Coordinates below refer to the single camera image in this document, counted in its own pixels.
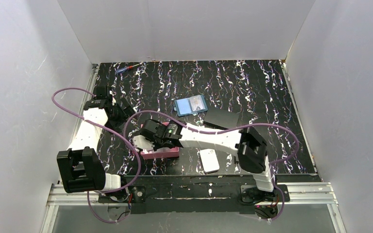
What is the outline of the pink plastic tray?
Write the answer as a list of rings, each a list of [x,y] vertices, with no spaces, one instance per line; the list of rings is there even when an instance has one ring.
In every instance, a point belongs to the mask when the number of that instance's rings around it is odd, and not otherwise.
[[[179,148],[178,147],[175,147],[172,149],[161,148],[161,149],[158,149],[157,151],[141,152],[141,155],[143,156],[144,159],[178,157]]]

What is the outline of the blue leather card holder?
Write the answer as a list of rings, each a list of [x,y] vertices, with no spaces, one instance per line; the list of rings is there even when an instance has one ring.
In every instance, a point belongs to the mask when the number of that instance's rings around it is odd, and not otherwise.
[[[188,116],[188,115],[192,115],[192,114],[206,112],[208,110],[208,106],[206,104],[204,96],[203,95],[198,95],[198,96],[202,97],[203,104],[204,104],[204,109],[203,110],[200,110],[198,112],[193,112],[191,110],[191,105],[190,105],[190,101],[189,101],[190,97],[189,98],[183,98],[183,99],[175,100],[175,103],[174,103],[175,107],[174,107],[174,109],[176,110],[177,115],[179,117],[183,117],[183,116]]]

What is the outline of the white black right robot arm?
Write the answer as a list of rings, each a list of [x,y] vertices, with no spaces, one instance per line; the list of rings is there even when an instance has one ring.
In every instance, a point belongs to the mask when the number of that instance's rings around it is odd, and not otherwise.
[[[210,150],[228,153],[236,157],[241,169],[250,173],[255,180],[254,202],[278,200],[267,142],[253,126],[218,130],[173,120],[163,124],[149,119],[134,135],[133,144],[138,149],[153,151],[200,148],[201,158],[204,158],[204,152]]]

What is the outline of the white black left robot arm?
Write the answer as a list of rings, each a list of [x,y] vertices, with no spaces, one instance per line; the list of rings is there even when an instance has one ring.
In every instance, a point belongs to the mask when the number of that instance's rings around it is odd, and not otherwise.
[[[117,174],[106,173],[97,155],[103,130],[120,135],[121,125],[135,114],[126,99],[116,101],[108,86],[96,86],[92,98],[84,105],[79,129],[67,150],[60,151],[56,160],[64,190],[67,193],[99,191],[115,193],[135,182],[124,182]]]

